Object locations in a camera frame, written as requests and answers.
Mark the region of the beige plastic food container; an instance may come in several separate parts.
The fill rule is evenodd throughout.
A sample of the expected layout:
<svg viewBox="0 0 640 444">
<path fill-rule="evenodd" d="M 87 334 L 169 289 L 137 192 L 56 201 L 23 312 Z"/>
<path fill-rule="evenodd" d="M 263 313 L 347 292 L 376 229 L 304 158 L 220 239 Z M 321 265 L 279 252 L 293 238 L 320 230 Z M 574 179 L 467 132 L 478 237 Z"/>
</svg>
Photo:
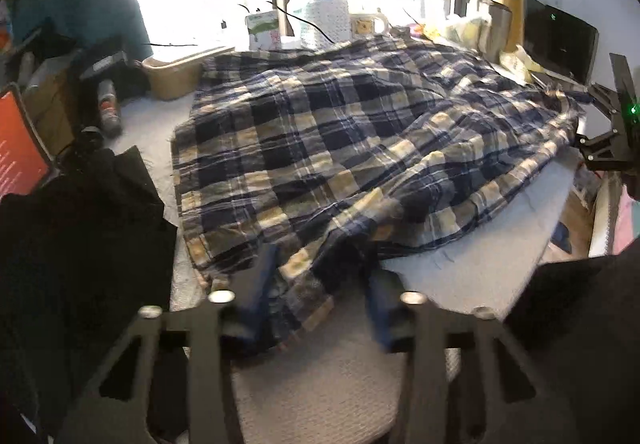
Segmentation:
<svg viewBox="0 0 640 444">
<path fill-rule="evenodd" d="M 149 80 L 152 96 L 158 100 L 172 101 L 198 88 L 206 60 L 233 50 L 233 47 L 218 47 L 173 61 L 160 61 L 149 56 L 141 62 L 141 67 Z"/>
</svg>

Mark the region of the tablet with orange screen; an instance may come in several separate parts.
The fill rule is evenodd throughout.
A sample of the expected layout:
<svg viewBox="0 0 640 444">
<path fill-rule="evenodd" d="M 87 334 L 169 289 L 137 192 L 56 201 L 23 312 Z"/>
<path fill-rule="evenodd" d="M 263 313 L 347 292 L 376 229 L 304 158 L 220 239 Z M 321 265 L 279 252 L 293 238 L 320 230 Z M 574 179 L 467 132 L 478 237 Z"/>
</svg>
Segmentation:
<svg viewBox="0 0 640 444">
<path fill-rule="evenodd" d="M 28 195 L 54 174 L 53 161 L 29 119 L 20 90 L 11 82 L 1 90 L 0 195 Z"/>
</svg>

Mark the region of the green white milk carton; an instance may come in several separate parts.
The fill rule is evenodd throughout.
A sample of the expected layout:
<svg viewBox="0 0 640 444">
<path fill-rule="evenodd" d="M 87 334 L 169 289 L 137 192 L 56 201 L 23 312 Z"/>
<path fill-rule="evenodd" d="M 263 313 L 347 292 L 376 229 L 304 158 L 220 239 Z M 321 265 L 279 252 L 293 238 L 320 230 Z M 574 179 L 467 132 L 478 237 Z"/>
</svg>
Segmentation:
<svg viewBox="0 0 640 444">
<path fill-rule="evenodd" d="M 279 12 L 270 10 L 247 15 L 245 24 L 250 50 L 279 50 L 281 48 Z"/>
</svg>

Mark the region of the yellow cartoon mug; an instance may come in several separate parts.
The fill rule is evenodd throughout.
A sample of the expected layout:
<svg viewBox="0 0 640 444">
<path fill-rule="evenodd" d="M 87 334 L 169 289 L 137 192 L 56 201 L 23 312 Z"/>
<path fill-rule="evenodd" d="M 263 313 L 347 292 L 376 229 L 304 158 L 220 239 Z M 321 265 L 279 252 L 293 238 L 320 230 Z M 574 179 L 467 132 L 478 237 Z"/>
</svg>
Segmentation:
<svg viewBox="0 0 640 444">
<path fill-rule="evenodd" d="M 352 13 L 349 19 L 352 39 L 386 35 L 390 32 L 390 22 L 382 13 Z"/>
</svg>

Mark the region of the spray can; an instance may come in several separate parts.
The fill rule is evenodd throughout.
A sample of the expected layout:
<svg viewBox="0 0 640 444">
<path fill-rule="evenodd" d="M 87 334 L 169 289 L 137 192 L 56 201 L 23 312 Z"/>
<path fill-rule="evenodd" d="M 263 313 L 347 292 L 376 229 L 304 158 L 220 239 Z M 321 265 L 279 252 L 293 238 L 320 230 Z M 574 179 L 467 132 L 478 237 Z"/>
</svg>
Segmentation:
<svg viewBox="0 0 640 444">
<path fill-rule="evenodd" d="M 116 138 L 122 133 L 122 119 L 114 82 L 104 79 L 98 85 L 98 108 L 101 129 L 107 138 Z"/>
</svg>

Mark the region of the black laptop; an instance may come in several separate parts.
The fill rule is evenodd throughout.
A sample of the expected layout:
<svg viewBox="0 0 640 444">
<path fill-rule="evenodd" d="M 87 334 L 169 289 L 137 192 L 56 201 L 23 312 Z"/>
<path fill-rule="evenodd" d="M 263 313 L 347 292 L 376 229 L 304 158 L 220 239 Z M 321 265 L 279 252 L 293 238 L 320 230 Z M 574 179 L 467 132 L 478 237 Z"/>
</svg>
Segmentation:
<svg viewBox="0 0 640 444">
<path fill-rule="evenodd" d="M 527 0 L 524 49 L 544 68 L 587 85 L 598 41 L 597 28 L 584 20 L 539 0 Z"/>
</svg>

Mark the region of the black folded cloth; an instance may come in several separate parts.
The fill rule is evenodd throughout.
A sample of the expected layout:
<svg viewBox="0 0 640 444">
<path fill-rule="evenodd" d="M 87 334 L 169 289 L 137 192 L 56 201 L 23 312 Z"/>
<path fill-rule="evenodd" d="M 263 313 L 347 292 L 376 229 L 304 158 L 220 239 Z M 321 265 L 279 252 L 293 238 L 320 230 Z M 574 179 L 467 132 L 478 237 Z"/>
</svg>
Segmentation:
<svg viewBox="0 0 640 444">
<path fill-rule="evenodd" d="M 140 151 L 1 201 L 1 392 L 56 435 L 142 305 L 168 309 L 177 239 Z"/>
</svg>

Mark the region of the white perforated plastic basket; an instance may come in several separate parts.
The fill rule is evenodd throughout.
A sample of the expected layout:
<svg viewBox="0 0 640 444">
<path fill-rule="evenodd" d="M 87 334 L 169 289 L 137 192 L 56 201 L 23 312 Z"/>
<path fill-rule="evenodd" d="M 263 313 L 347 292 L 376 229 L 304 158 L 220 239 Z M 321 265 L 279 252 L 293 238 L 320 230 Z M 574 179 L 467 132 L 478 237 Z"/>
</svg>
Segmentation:
<svg viewBox="0 0 640 444">
<path fill-rule="evenodd" d="M 303 4 L 299 39 L 304 48 L 320 50 L 352 36 L 347 0 L 313 0 Z"/>
</svg>

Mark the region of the blue plaid pants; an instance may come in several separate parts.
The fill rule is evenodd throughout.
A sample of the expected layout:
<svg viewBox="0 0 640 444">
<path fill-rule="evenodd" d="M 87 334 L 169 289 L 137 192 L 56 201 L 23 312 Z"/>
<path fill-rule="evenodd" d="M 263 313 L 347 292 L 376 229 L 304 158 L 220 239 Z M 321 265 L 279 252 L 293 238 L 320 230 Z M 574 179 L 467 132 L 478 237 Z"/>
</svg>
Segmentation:
<svg viewBox="0 0 640 444">
<path fill-rule="evenodd" d="M 574 142 L 582 100 L 414 38 L 215 56 L 171 139 L 186 249 L 213 279 L 277 247 L 262 349 L 282 346 L 372 256 L 494 219 Z"/>
</svg>

